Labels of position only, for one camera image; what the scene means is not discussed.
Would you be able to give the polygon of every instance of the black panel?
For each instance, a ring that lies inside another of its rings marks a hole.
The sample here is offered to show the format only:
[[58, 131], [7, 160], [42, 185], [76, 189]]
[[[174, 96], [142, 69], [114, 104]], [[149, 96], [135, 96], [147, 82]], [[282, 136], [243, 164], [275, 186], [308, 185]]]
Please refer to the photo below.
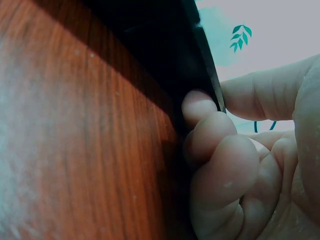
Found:
[[176, 113], [181, 115], [180, 104], [193, 89], [209, 93], [218, 109], [225, 111], [194, 0], [86, 2], [171, 96]]

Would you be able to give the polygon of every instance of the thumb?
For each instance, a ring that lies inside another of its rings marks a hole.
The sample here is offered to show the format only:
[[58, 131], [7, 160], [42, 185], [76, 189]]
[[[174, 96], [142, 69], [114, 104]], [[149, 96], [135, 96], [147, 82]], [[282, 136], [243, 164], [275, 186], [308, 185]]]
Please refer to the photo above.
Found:
[[221, 83], [228, 110], [249, 120], [291, 120], [298, 90], [320, 55]]

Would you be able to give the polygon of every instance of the reddish-brown wood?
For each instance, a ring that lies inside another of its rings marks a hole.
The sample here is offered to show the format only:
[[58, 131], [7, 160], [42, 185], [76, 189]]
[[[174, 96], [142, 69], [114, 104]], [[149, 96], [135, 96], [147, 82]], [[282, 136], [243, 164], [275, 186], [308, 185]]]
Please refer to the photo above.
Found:
[[169, 112], [80, 1], [0, 1], [0, 239], [188, 239]]

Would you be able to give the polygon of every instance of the skin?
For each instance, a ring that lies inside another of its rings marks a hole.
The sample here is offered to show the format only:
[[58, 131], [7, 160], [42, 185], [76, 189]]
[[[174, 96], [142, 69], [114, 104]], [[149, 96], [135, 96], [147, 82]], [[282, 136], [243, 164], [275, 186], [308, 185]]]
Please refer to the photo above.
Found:
[[295, 130], [237, 134], [206, 93], [188, 93], [184, 152], [197, 166], [190, 212], [198, 239], [320, 239], [320, 55], [221, 87], [231, 113], [294, 120]]

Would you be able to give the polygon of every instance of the finger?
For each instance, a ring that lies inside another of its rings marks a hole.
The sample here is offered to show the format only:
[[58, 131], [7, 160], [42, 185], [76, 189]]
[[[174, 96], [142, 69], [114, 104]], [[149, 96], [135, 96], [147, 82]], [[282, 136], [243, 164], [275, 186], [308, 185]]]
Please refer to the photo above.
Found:
[[232, 120], [224, 112], [216, 111], [201, 120], [185, 141], [187, 159], [193, 165], [203, 164], [211, 158], [218, 144], [227, 136], [237, 134]]
[[298, 92], [293, 114], [298, 164], [305, 192], [320, 209], [320, 59], [309, 70]]
[[242, 134], [247, 136], [248, 138], [257, 141], [258, 143], [265, 146], [269, 151], [272, 150], [276, 141], [281, 138], [295, 138], [295, 132], [293, 130], [290, 131], [266, 131], [262, 133], [256, 134]]
[[319, 58], [254, 72], [221, 83], [228, 110], [249, 120], [291, 120], [298, 90]]
[[260, 167], [254, 186], [241, 201], [244, 220], [239, 240], [257, 239], [274, 213], [283, 182], [275, 156], [261, 143], [252, 141], [258, 151]]
[[182, 102], [182, 113], [186, 124], [193, 129], [203, 118], [217, 111], [217, 106], [211, 97], [200, 91], [190, 91]]
[[234, 239], [243, 224], [242, 197], [255, 184], [259, 156], [246, 137], [228, 136], [191, 184], [191, 220], [201, 239]]

